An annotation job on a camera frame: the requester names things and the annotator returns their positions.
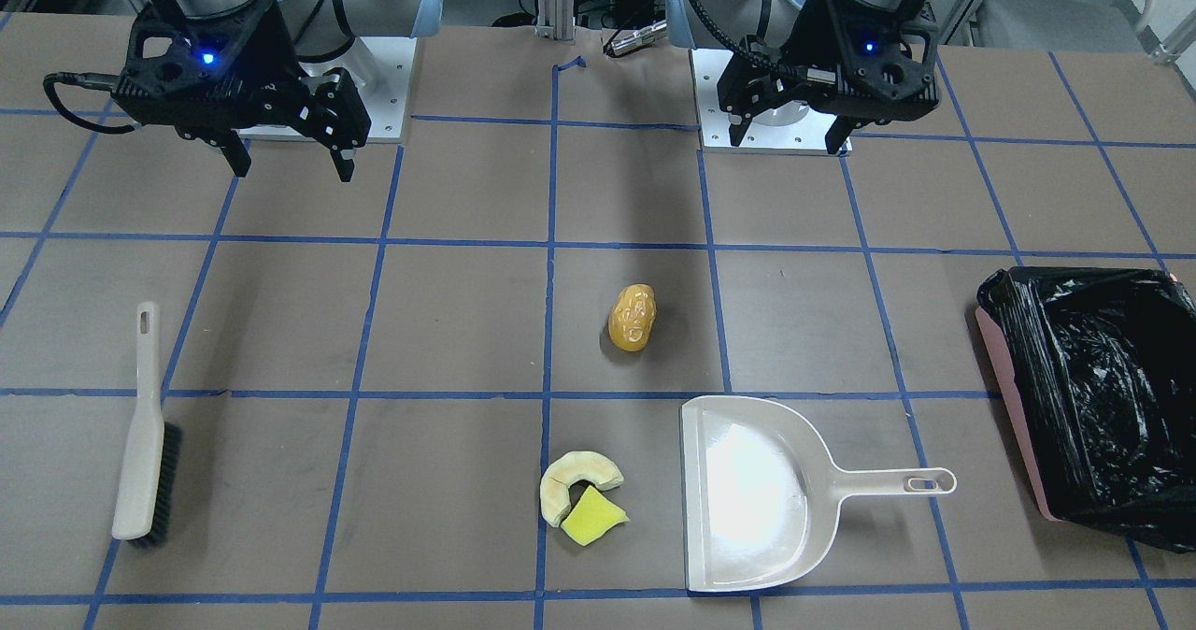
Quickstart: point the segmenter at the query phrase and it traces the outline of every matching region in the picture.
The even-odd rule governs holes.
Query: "black trash bag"
[[[1055,518],[1196,550],[1196,307],[1149,269],[1012,268],[980,306],[1005,332]]]

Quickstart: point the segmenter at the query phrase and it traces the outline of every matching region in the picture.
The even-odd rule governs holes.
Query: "grid square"
[[[350,387],[377,252],[221,243],[171,386]]]
[[[171,399],[183,429],[167,542],[121,548],[108,592],[310,593],[344,400]]]
[[[975,630],[1158,628],[1145,591],[1018,591],[964,595]]]
[[[1055,65],[1042,50],[947,50],[942,65],[975,136],[1092,140]],[[951,108],[950,97],[944,97],[939,108]]]
[[[311,605],[103,605],[96,630],[210,630],[212,628],[276,628],[300,630],[307,626]]]
[[[575,53],[590,62],[560,74],[561,120],[697,123],[689,50],[653,45],[614,59],[602,51],[609,32],[578,27],[575,33]]]
[[[1159,251],[1196,251],[1196,149],[1110,148],[1109,159]]]
[[[130,406],[132,399],[0,397],[0,595],[94,591]]]
[[[658,600],[551,600],[544,604],[544,630],[750,630],[745,598]]]
[[[132,25],[133,18],[116,16],[13,16],[0,33],[0,108],[51,109],[41,90],[51,72],[116,73],[124,66]],[[77,111],[103,109],[108,102],[105,92],[61,85],[59,96]]]
[[[864,256],[721,251],[719,285],[738,391],[897,389]]]
[[[1099,62],[1088,53],[1056,53],[1056,59],[1102,140],[1196,143],[1196,106],[1174,67],[1141,54],[1102,54]]]
[[[915,400],[932,465],[959,488],[939,502],[959,580],[1137,579],[1125,540],[1038,513],[1000,400]]]
[[[445,25],[417,53],[410,114],[550,118],[553,65],[576,49],[526,29]]]
[[[538,400],[362,400],[329,591],[536,586]]]
[[[611,343],[606,319],[636,282],[655,290],[657,320],[647,348],[633,354]],[[722,389],[706,251],[556,250],[553,307],[554,391]]]
[[[0,628],[20,628],[20,630],[62,630],[63,628],[81,628],[86,618],[86,606],[0,606]]]
[[[1093,146],[980,143],[980,152],[1021,250],[1148,252]]]
[[[860,243],[838,158],[710,153],[703,160],[715,243]]]
[[[545,251],[389,246],[364,389],[538,392]]]
[[[696,133],[565,127],[559,137],[557,239],[706,243]]]
[[[903,157],[919,165],[893,165]],[[867,140],[848,165],[871,246],[1008,250],[968,143]]]
[[[54,228],[212,233],[231,178],[215,149],[179,140],[171,128],[100,136]]]
[[[548,238],[549,127],[411,122],[392,238]]]
[[[817,427],[847,470],[917,469],[901,400],[786,400]],[[945,583],[942,548],[925,500],[853,497],[826,558],[788,587]]]
[[[1196,591],[1191,588],[1154,588],[1170,628],[1196,628]]]
[[[684,588],[679,400],[553,400],[549,459],[597,451],[627,478],[604,493],[630,518],[598,543],[580,546],[563,530],[548,530],[545,587]],[[580,488],[574,489],[578,494]]]
[[[976,324],[976,289],[1013,256],[875,255],[905,387],[989,389],[996,379]]]
[[[925,630],[958,628],[959,614],[950,594],[832,595],[762,598],[764,628],[850,628],[852,630]]]
[[[0,332],[6,387],[135,387],[134,318],[158,301],[178,336],[207,244],[50,239]]]
[[[321,607],[323,630],[362,628],[486,628],[527,630],[533,625],[532,603],[398,603],[328,604]]]
[[[321,145],[255,141],[252,171],[237,184],[224,233],[377,238],[396,148],[358,149],[353,182],[341,183]]]
[[[42,230],[86,143],[61,118],[0,115],[0,230]]]

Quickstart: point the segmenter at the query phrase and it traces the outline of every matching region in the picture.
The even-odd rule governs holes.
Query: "white brush handle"
[[[116,490],[116,515],[112,519],[112,537],[123,542],[145,537],[153,527],[165,435],[158,336],[158,305],[141,302],[136,319],[138,404],[124,438],[124,463],[121,465],[121,485]]]

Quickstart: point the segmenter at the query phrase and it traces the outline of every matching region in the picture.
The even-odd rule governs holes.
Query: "sponge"
[[[628,522],[627,512],[590,485],[581,494],[578,506],[569,512],[569,518],[561,524],[561,528],[574,542],[588,546],[608,530],[623,522]]]

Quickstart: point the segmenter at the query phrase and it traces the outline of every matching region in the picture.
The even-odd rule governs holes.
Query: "dustpan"
[[[755,397],[696,397],[681,409],[685,581],[690,591],[768,588],[808,574],[853,496],[932,496],[945,469],[843,471],[801,414]]]

